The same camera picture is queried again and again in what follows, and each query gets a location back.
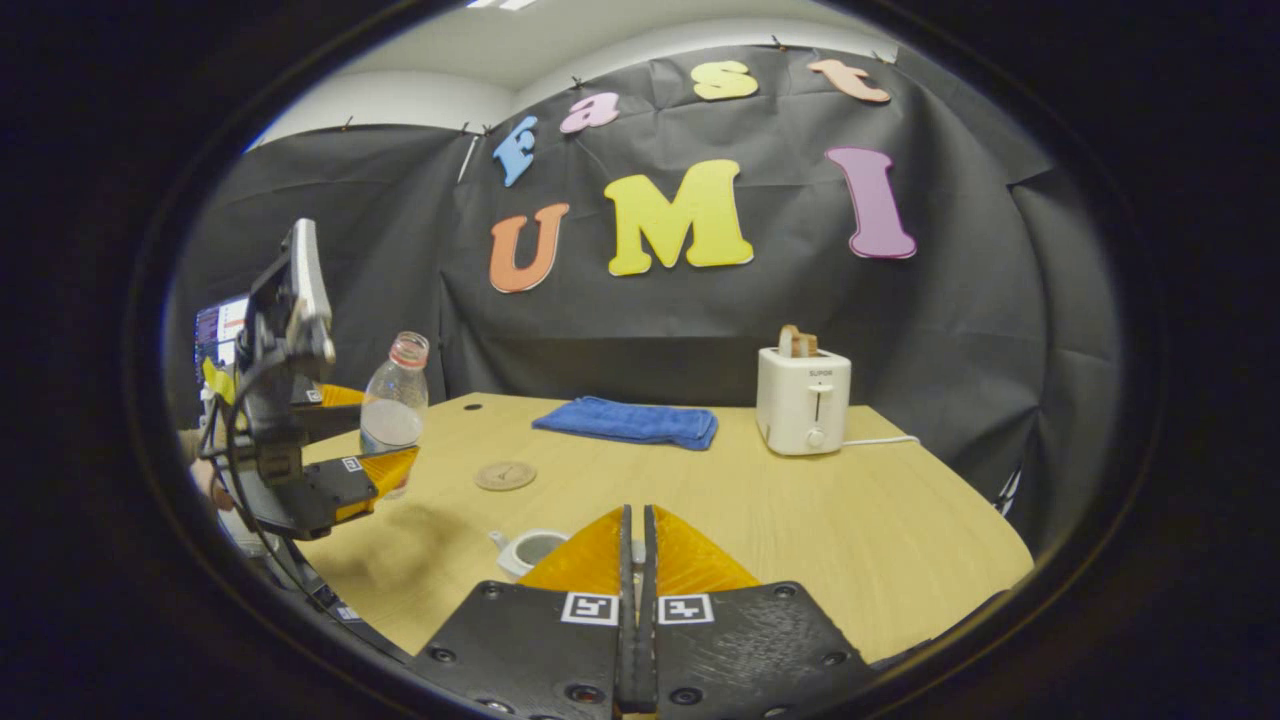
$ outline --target wooden table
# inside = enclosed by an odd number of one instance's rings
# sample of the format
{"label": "wooden table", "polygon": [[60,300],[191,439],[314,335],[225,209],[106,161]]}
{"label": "wooden table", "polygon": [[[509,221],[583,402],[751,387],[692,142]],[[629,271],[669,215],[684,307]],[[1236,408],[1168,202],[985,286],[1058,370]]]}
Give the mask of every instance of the wooden table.
{"label": "wooden table", "polygon": [[[753,407],[714,407],[710,450],[535,430],[563,401],[474,393],[426,410],[421,454],[402,500],[300,543],[360,615],[419,652],[485,579],[506,580],[490,530],[567,534],[630,503],[660,505],[760,582],[796,580],[868,662],[937,637],[1032,569],[1018,533],[973,488],[913,442],[782,457]],[[479,410],[465,410],[480,404]],[[849,409],[846,439],[904,434],[870,407]],[[358,454],[358,433],[310,446],[307,462]],[[472,482],[492,462],[538,469],[529,486]]]}

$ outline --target computer monitor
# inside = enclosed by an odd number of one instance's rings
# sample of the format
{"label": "computer monitor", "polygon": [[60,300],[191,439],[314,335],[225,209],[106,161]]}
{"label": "computer monitor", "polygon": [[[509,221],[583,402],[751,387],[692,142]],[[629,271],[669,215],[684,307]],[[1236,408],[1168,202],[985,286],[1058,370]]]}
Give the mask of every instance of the computer monitor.
{"label": "computer monitor", "polygon": [[196,383],[204,386],[205,375],[201,366],[205,357],[214,366],[223,368],[236,364],[236,336],[244,327],[244,311],[248,307],[248,293],[237,295],[205,307],[196,313]]}

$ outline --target blue towel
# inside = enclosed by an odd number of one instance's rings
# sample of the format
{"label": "blue towel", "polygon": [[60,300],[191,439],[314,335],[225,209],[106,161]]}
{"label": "blue towel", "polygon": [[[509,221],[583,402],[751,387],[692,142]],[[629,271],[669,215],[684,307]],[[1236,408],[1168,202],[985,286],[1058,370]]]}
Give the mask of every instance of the blue towel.
{"label": "blue towel", "polygon": [[677,410],[579,397],[534,420],[534,428],[622,442],[671,442],[707,450],[719,421],[710,410]]}

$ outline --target plastic water bottle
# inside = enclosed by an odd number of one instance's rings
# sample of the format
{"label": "plastic water bottle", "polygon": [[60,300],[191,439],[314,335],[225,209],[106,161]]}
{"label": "plastic water bottle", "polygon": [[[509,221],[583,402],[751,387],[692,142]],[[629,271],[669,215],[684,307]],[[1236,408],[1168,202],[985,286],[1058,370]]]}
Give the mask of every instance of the plastic water bottle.
{"label": "plastic water bottle", "polygon": [[[396,336],[387,363],[365,388],[360,409],[360,452],[389,452],[417,442],[426,406],[426,338],[411,332]],[[408,475],[383,500],[404,495]]]}

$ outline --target blue letter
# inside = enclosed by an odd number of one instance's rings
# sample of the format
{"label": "blue letter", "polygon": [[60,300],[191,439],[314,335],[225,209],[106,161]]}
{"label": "blue letter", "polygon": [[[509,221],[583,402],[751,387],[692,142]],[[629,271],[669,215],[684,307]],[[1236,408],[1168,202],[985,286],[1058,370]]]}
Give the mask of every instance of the blue letter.
{"label": "blue letter", "polygon": [[525,155],[525,151],[534,149],[534,133],[529,132],[529,128],[535,124],[538,124],[538,118],[532,115],[520,120],[516,129],[511,131],[507,140],[503,140],[493,151],[493,156],[500,160],[502,168],[507,170],[507,179],[502,184],[511,187],[516,178],[534,164],[532,154]]}

